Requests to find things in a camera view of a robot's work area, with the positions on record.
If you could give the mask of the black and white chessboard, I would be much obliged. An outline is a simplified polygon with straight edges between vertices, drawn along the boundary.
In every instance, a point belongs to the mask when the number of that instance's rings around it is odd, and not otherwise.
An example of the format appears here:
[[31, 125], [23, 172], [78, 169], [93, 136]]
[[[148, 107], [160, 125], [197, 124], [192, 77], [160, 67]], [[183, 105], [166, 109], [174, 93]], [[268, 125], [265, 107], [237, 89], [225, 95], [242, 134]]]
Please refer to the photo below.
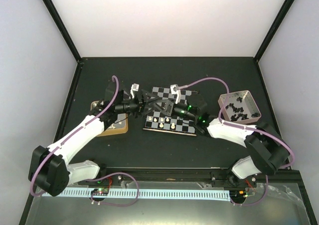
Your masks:
[[[176, 96], [172, 95], [169, 88], [164, 87], [156, 87], [154, 86], [152, 88], [152, 93], [157, 95], [158, 97], [162, 99], [173, 99], [175, 100]], [[187, 105], [187, 99], [190, 95], [198, 93], [197, 91], [193, 90], [181, 90], [181, 99], [180, 102]], [[171, 124], [175, 124], [175, 129], [172, 130]], [[145, 124], [143, 129], [144, 130], [150, 130], [150, 131], [156, 131], [156, 132], [166, 132], [166, 133], [175, 133], [175, 134], [182, 134], [182, 135], [189, 135], [189, 136], [196, 136], [195, 134], [195, 127], [194, 127], [194, 121], [191, 121], [189, 119], [183, 119], [178, 116], [174, 117], [167, 117], [162, 115], [158, 111], [152, 111], [146, 116]]]

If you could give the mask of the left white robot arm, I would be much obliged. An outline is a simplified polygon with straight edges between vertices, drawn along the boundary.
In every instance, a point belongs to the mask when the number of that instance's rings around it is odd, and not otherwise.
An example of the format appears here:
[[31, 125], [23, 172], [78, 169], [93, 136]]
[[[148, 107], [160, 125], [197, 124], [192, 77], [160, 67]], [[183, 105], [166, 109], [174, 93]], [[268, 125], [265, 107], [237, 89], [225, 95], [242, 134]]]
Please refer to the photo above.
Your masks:
[[38, 186], [43, 192], [57, 196], [70, 185], [80, 181], [93, 181], [103, 184], [107, 172], [91, 160], [72, 164], [71, 160], [92, 139], [114, 124], [119, 114], [144, 114], [158, 96], [145, 90], [132, 90], [126, 98], [124, 91], [116, 89], [110, 98], [100, 99], [97, 105], [71, 132], [55, 143], [38, 146], [31, 157], [28, 179], [30, 186]]

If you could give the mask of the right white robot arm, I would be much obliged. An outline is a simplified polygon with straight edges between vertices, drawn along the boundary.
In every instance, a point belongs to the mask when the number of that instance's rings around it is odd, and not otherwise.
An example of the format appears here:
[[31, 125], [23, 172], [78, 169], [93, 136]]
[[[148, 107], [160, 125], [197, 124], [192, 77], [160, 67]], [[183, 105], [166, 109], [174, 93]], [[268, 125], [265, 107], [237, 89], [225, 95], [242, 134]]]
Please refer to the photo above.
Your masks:
[[239, 186], [248, 176], [274, 175], [290, 155], [287, 145], [271, 126], [266, 123], [241, 125], [214, 117], [207, 112], [208, 105], [200, 94], [191, 95], [186, 103], [153, 96], [150, 106], [166, 116], [192, 120], [195, 130], [202, 135], [246, 148], [248, 156], [236, 161], [226, 175], [228, 184], [233, 187]]

